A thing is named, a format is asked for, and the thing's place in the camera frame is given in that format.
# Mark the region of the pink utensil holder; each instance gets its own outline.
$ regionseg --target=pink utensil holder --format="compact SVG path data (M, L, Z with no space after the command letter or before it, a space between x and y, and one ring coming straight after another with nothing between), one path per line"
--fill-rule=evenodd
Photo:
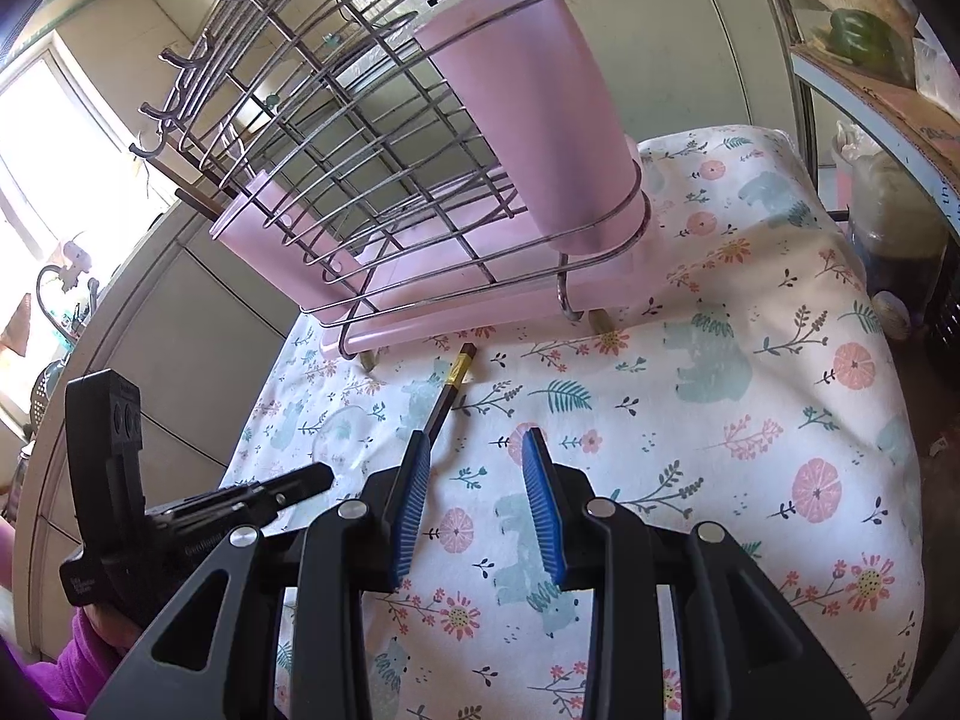
M544 235L565 254L622 244L643 203L623 203L635 165L593 54L563 0L464 0L416 30L507 170ZM477 26L487 18L508 15Z
M280 185L267 180L265 172L259 172L248 184L247 190L251 194L259 190L257 199L271 210L280 205L285 195ZM295 233L305 233L314 224L313 218L305 214L304 207L299 204L291 207L284 216L288 217L286 223L288 226L292 225ZM266 220L263 211L257 208L246 194L240 194L213 223L210 237L222 242L287 298L298 303L301 309L314 311L314 316L321 322L337 322L342 319L349 306L328 309L322 307L338 300L353 298L354 291L342 282L328 284L325 277L335 276L329 274L322 263L306 264L306 252L295 242L284 245L283 230L275 224L264 227ZM317 237L316 231L306 233L304 242L311 245L314 253L320 256L333 251L338 245L328 233L323 232ZM333 257L332 267L338 274L350 274L359 269L360 265L352 255L339 251ZM364 276L363 272L359 272L350 276L347 281L359 291L363 286Z

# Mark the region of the floral tablecloth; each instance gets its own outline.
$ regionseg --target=floral tablecloth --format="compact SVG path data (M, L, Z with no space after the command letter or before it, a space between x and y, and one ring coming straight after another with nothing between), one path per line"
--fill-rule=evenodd
M875 717L904 707L923 614L919 471L860 266L781 133L717 127L640 151L672 260L649 299L611 309L616 330L477 327L381 349L367 375L323 360L301 317L244 429L224 484L333 467L333 489L268 532L305 526L400 462L460 344L479 347L433 453L413 569L364 598L376 720L580 716L589 594L559 594L542 568L520 472L531 425L647 522L723 523ZM290 590L280 707L295 613ZM679 717L664 636L664 707Z

